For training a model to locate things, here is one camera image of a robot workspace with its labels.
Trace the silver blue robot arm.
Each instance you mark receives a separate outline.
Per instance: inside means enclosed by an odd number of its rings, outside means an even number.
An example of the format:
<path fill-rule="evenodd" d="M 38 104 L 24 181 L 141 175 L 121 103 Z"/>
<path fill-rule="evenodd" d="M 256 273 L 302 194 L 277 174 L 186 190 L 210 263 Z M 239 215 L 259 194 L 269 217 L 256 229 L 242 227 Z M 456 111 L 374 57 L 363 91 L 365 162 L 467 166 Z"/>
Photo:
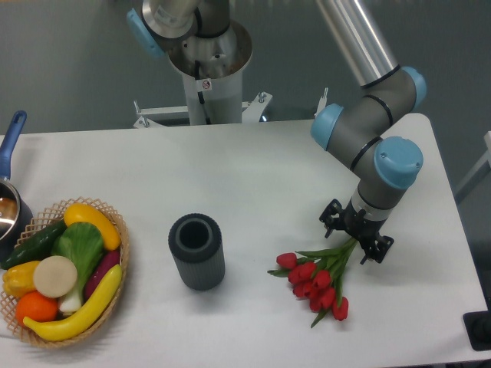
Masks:
<path fill-rule="evenodd" d="M 382 262 L 393 239 L 382 225 L 423 166 L 420 148 L 385 133 L 425 98 L 423 76 L 401 67 L 358 1 L 320 1 L 318 8 L 363 90 L 353 107 L 322 103 L 311 136 L 352 171 L 350 202 L 332 201 L 321 214 L 327 232 L 354 237 L 368 259 Z M 167 56 L 183 78 L 193 125 L 241 123 L 242 71 L 252 56 L 247 30 L 230 17 L 228 1 L 144 1 L 127 23 L 154 57 Z"/>

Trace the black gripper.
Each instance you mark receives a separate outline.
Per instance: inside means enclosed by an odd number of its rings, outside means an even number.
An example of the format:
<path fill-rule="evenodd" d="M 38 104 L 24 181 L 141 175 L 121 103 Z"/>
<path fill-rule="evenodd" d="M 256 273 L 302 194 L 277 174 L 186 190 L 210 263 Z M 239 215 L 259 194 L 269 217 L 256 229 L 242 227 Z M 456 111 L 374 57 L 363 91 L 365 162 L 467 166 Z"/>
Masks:
<path fill-rule="evenodd" d="M 319 221 L 325 227 L 325 238 L 328 238 L 333 231 L 345 230 L 359 241 L 365 253 L 361 259 L 361 265 L 367 260 L 380 264 L 394 244 L 393 238 L 380 235 L 381 227 L 387 221 L 387 216 L 383 219 L 372 219 L 370 213 L 364 208 L 356 209 L 352 201 L 344 210 L 341 203 L 333 199 L 319 216 Z"/>

